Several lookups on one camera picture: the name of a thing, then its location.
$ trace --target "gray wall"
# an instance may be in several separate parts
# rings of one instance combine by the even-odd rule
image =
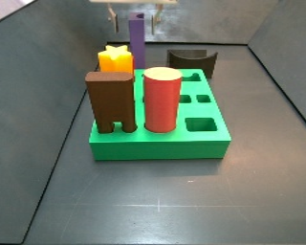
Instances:
[[[306,0],[283,0],[249,47],[306,120]]]
[[[93,4],[93,8],[109,41],[129,41],[129,11],[143,11],[147,41],[248,44],[277,2],[279,0],[179,0],[177,5],[165,5],[163,22],[155,35],[151,32],[151,17],[156,13],[153,4],[112,5],[119,15],[120,33],[113,32],[108,22],[107,5]]]
[[[0,22],[0,242],[20,243],[96,66],[81,1],[45,0]]]

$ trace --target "gray table surface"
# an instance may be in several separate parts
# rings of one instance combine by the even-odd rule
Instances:
[[[306,243],[306,124],[245,46],[220,52],[215,96],[232,135],[224,159],[95,162],[85,98],[25,244]]]

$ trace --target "cylinder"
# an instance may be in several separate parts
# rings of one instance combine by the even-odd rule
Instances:
[[[183,74],[169,67],[144,71],[145,128],[168,133],[176,128]]]

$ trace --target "purple rectangular prism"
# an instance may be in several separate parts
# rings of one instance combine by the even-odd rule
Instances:
[[[136,58],[136,69],[145,69],[145,25],[144,13],[129,14],[131,50]]]

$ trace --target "rectangular hole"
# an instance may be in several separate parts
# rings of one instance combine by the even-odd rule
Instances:
[[[193,73],[189,77],[183,77],[183,81],[201,81],[200,74]]]
[[[180,95],[179,102],[180,103],[192,103],[191,96],[189,95]]]
[[[197,95],[199,103],[211,103],[211,98],[207,95]]]
[[[217,131],[217,125],[212,118],[187,118],[185,123],[191,132]]]

